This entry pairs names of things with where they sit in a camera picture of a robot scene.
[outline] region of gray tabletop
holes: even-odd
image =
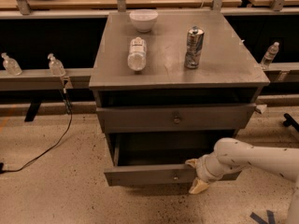
[[[129,12],[112,12],[96,57],[91,89],[262,87],[269,83],[231,25],[218,11],[160,11],[153,29],[139,33]],[[188,30],[205,31],[200,64],[184,67]],[[127,65],[130,41],[148,44],[147,66],[136,73]]]

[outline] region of energy drink can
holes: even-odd
[[[185,66],[187,68],[197,68],[204,41],[204,30],[193,26],[187,33],[187,52]]]

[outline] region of drawer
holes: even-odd
[[[195,169],[184,164],[213,151],[222,137],[234,131],[117,133],[114,167],[104,170],[110,186],[190,183]],[[235,180],[238,174],[223,180]]]
[[[242,129],[255,104],[97,108],[104,133]]]

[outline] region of bowl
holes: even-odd
[[[140,33],[151,30],[158,18],[158,12],[151,9],[138,9],[130,13],[132,25]]]

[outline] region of floor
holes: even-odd
[[[254,113],[237,139],[255,146],[298,147],[298,134],[284,127],[283,114],[299,117],[297,97],[261,98],[268,107]],[[267,210],[285,223],[293,183],[248,168],[236,181],[220,181],[198,195],[191,184],[109,187],[111,167],[94,103],[73,103],[70,129],[60,145],[17,173],[0,175],[0,223],[152,224],[262,223]],[[70,116],[63,104],[43,104],[33,122],[24,122],[27,105],[0,106],[0,162],[18,169],[53,146]]]

